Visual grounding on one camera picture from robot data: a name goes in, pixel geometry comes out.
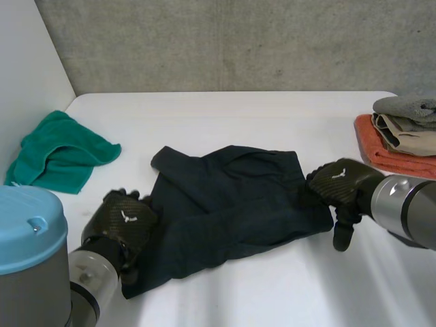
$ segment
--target teal cloth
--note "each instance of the teal cloth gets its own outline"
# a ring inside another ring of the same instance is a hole
[[[22,139],[21,152],[6,173],[5,185],[34,185],[77,194],[94,166],[108,164],[121,153],[66,113],[51,112]]]

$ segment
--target white table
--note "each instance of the white table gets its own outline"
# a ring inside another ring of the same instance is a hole
[[[360,159],[353,121],[386,92],[92,94],[71,117],[123,147],[78,196],[59,194],[69,250],[111,189],[151,191],[151,158],[163,146],[205,155],[229,144],[295,150],[305,174]],[[332,233],[173,280],[132,300],[118,292],[105,327],[436,326],[436,256],[410,249],[370,219],[338,253]]]

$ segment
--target carbon fiber glove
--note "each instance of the carbon fiber glove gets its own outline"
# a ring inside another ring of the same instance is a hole
[[[377,170],[353,159],[340,159],[318,168],[307,176],[307,186],[322,201],[336,207],[333,246],[345,251],[351,242],[353,225],[362,220],[358,205],[362,185],[369,180],[384,178]]]
[[[149,208],[147,199],[139,200],[138,191],[126,194],[124,189],[112,190],[84,228],[82,244],[101,237],[115,240],[123,250],[126,270],[134,265],[157,222],[157,215]]]

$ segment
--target white logo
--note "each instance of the white logo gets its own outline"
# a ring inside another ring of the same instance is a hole
[[[130,217],[126,216],[126,215],[124,214],[124,211],[121,211],[121,214],[122,214],[122,216],[123,216],[123,218],[124,218],[124,222],[125,222],[125,223],[129,223],[129,222],[131,222],[131,221],[137,221],[137,220],[138,220],[138,218],[136,218],[136,217],[132,217],[132,218],[130,218]]]
[[[345,177],[345,168],[342,170],[342,173],[340,173],[339,175],[332,176],[332,179],[339,178],[339,177]]]

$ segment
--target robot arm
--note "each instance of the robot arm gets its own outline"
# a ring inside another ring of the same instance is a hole
[[[368,215],[409,246],[436,250],[436,182],[381,172],[340,159],[312,172],[307,187],[336,207],[333,245],[345,251],[353,225]],[[111,191],[84,229],[81,248],[69,255],[72,325],[95,327],[119,278],[131,282],[135,258],[157,217],[139,194]]]
[[[111,191],[82,233],[82,246],[69,254],[72,326],[94,327],[117,289],[131,283],[135,261],[149,241],[157,216],[137,191]]]
[[[327,205],[335,206],[333,245],[345,251],[353,225],[363,215],[406,245],[436,249],[436,182],[390,175],[352,159],[328,163],[308,175],[307,186]]]

